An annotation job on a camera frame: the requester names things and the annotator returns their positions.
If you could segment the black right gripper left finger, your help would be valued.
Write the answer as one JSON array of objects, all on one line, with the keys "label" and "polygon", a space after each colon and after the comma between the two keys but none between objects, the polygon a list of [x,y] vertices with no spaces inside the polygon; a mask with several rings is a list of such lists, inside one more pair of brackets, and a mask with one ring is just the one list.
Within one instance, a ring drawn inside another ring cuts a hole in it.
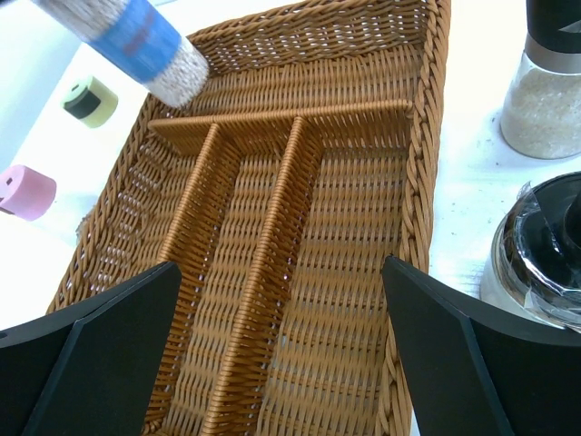
[{"label": "black right gripper left finger", "polygon": [[4,435],[137,435],[182,275],[164,262],[1,332]]}]

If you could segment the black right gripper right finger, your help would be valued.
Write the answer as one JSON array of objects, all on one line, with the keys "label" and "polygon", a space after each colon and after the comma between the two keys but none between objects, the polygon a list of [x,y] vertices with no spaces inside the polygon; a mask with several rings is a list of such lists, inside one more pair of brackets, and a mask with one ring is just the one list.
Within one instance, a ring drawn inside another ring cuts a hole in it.
[{"label": "black right gripper right finger", "polygon": [[421,434],[579,434],[579,333],[505,312],[394,256],[382,277]]}]

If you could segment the yellow cap spice bottle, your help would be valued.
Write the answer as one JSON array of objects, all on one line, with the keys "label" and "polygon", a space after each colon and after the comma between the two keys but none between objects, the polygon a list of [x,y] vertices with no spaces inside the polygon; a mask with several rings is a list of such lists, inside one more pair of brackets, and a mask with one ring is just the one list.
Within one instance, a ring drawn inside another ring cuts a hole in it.
[{"label": "yellow cap spice bottle", "polygon": [[117,94],[93,75],[77,80],[61,101],[69,115],[91,129],[104,125],[117,105]]}]

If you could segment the blue label silver cap bottle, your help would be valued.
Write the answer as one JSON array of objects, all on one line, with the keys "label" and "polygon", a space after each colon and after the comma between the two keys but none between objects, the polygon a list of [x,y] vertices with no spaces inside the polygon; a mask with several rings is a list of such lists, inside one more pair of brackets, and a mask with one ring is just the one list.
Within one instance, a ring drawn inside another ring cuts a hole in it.
[{"label": "blue label silver cap bottle", "polygon": [[205,85],[204,55],[149,1],[37,1],[59,24],[171,107]]}]

